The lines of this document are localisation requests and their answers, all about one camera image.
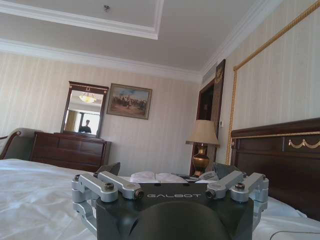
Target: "chair back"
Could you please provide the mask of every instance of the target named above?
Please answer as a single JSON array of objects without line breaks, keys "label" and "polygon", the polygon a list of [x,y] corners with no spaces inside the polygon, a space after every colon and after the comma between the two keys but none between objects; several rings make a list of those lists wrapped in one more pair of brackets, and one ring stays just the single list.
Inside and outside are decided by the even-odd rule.
[{"label": "chair back", "polygon": [[35,132],[42,131],[23,127],[12,131],[6,139],[0,159],[30,160]]}]

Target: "ceiling light fixture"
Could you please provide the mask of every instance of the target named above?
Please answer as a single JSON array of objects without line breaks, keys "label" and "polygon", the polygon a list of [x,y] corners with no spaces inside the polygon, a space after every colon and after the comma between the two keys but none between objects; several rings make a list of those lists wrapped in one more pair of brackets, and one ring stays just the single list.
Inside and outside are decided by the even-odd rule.
[{"label": "ceiling light fixture", "polygon": [[104,5],[103,7],[104,7],[104,11],[105,12],[109,12],[109,10],[110,10],[110,6],[109,5]]},{"label": "ceiling light fixture", "polygon": [[83,101],[87,104],[92,104],[97,100],[93,94],[91,94],[91,96],[89,96],[88,92],[85,92],[84,94],[80,95],[79,98],[81,99],[81,101]]}]

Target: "brass lamp base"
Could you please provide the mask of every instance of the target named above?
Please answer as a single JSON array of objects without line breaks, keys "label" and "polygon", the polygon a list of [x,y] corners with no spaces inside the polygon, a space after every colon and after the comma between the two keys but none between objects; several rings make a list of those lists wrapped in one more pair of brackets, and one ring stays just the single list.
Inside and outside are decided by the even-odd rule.
[{"label": "brass lamp base", "polygon": [[206,155],[207,145],[202,143],[198,146],[198,149],[198,153],[192,158],[193,166],[195,168],[193,177],[197,178],[205,173],[205,170],[209,165],[209,157]]}]

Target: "screw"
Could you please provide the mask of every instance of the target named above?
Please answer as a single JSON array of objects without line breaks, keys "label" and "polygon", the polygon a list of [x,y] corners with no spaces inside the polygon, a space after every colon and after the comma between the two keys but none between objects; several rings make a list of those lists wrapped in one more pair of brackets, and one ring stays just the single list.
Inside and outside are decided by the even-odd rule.
[{"label": "screw", "polygon": [[135,199],[142,199],[144,197],[144,195],[145,195],[145,192],[141,188],[139,188],[135,191],[134,198]]},{"label": "screw", "polygon": [[104,190],[106,191],[112,191],[115,188],[115,185],[112,182],[107,182],[104,185]]},{"label": "screw", "polygon": [[239,182],[235,185],[236,189],[243,190],[245,189],[245,185],[242,182]]},{"label": "screw", "polygon": [[75,175],[74,176],[74,180],[78,182],[79,181],[79,177],[80,177],[80,174]]},{"label": "screw", "polygon": [[214,190],[212,190],[212,189],[207,189],[205,191],[205,196],[206,196],[207,199],[214,199],[215,196],[216,196],[216,192]]}]

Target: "lampshade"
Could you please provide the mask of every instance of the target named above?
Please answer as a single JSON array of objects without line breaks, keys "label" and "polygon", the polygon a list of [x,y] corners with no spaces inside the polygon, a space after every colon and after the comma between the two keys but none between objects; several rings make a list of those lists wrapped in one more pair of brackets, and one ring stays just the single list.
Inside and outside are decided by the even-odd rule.
[{"label": "lampshade", "polygon": [[216,147],[219,147],[214,122],[208,120],[196,120],[192,135],[186,141],[186,144],[192,143],[215,145]]}]

